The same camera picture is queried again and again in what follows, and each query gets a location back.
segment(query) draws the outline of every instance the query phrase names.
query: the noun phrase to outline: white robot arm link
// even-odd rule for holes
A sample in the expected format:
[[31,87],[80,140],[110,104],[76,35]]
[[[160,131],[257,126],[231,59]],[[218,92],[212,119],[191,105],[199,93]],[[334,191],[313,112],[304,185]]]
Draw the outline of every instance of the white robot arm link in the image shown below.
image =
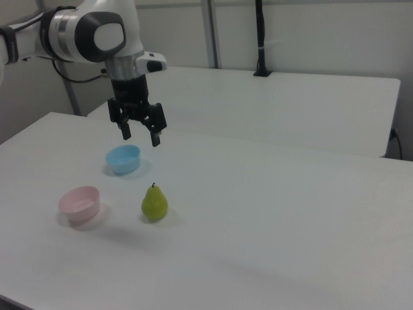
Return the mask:
[[145,74],[167,65],[161,54],[145,52],[139,32],[134,0],[84,0],[77,8],[36,12],[0,27],[0,82],[4,65],[29,57],[105,63],[115,94],[108,100],[110,119],[125,140],[130,137],[128,120],[140,121],[156,146],[166,121],[161,104],[148,103]]

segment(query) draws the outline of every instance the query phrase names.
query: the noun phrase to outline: white table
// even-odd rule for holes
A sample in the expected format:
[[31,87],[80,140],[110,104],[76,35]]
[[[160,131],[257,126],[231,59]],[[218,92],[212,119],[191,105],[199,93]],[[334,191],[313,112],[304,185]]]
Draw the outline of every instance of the white table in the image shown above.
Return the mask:
[[[400,81],[171,67],[147,75],[170,129],[333,152],[385,155]],[[109,119],[107,104],[89,114]]]
[[[172,129],[118,177],[106,121],[49,114],[0,145],[0,295],[36,310],[410,309],[413,165]],[[142,217],[157,182],[170,211]],[[103,210],[57,211],[93,185]]]

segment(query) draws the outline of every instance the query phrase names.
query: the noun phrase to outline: black cable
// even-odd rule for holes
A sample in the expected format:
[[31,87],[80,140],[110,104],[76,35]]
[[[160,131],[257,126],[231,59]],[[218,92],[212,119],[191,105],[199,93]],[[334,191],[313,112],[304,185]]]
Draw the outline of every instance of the black cable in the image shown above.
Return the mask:
[[25,28],[27,28],[27,27],[29,27],[29,26],[32,26],[33,24],[36,24],[36,23],[37,23],[38,21],[40,21],[40,20],[41,20],[41,17],[36,18],[36,19],[32,20],[31,22],[29,22],[28,24],[25,24],[25,25],[23,25],[23,26],[20,26],[20,27],[15,28],[15,29],[14,29],[14,32],[17,32],[17,31],[20,31],[20,30],[22,30],[22,29],[25,29]]
[[400,143],[400,138],[397,132],[394,133],[394,137],[398,140],[399,143],[399,152],[400,152],[400,160],[403,160],[403,153],[401,151],[401,143]]
[[93,78],[91,78],[91,79],[86,79],[86,80],[83,80],[83,81],[78,81],[78,80],[75,80],[75,79],[69,79],[68,77],[64,76],[64,75],[59,71],[59,69],[58,69],[57,66],[56,66],[56,61],[55,61],[54,59],[52,60],[52,64],[53,64],[54,70],[56,70],[57,74],[59,74],[59,75],[60,75],[63,79],[65,79],[66,81],[69,81],[69,82],[72,82],[72,83],[77,83],[77,84],[89,83],[89,82],[95,81],[95,80],[100,79],[100,78],[103,77],[102,75],[100,75],[100,76],[95,76],[95,77],[93,77]]

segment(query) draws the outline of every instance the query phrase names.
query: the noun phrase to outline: green pear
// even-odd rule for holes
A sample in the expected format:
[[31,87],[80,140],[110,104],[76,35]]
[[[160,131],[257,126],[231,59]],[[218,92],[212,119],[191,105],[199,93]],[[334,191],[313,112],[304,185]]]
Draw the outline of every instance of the green pear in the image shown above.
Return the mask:
[[168,210],[168,201],[161,189],[152,184],[142,201],[142,212],[149,220],[159,220],[165,216]]

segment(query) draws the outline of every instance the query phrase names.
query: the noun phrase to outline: black pole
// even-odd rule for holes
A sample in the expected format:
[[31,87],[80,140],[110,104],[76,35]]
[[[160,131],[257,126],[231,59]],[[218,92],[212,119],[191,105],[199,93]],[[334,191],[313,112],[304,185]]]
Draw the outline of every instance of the black pole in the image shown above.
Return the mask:
[[257,71],[254,76],[267,77],[272,71],[268,71],[265,67],[265,24],[263,14],[263,2],[262,0],[256,0],[256,14],[257,14],[257,38],[258,38],[258,64]]

